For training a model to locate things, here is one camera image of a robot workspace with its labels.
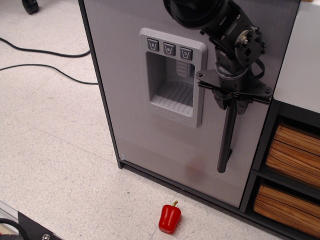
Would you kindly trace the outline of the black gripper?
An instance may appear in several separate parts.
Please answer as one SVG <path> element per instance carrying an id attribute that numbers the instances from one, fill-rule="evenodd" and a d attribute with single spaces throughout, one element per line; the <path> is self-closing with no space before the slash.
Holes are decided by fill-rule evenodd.
<path id="1" fill-rule="evenodd" d="M 217 64 L 214 69 L 198 71 L 195 76 L 200 87 L 213 92 L 214 99 L 222 110 L 226 110 L 230 105 L 232 95 L 229 92 L 238 94 L 236 99 L 238 115 L 243 115 L 253 101 L 269 103 L 274 92 L 261 80 L 250 77 L 249 70 L 245 67 L 230 72 Z"/>

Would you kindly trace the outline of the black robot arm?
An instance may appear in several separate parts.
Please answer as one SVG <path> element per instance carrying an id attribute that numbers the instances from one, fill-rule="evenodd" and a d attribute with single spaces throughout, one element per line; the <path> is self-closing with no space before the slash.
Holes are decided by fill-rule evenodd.
<path id="1" fill-rule="evenodd" d="M 181 26 L 200 30 L 215 47 L 213 70 L 196 73 L 198 85 L 211 89 L 223 110 L 242 115 L 254 101 L 269 103 L 273 90 L 260 79 L 266 53 L 262 33 L 233 0 L 165 0 L 169 15 Z"/>

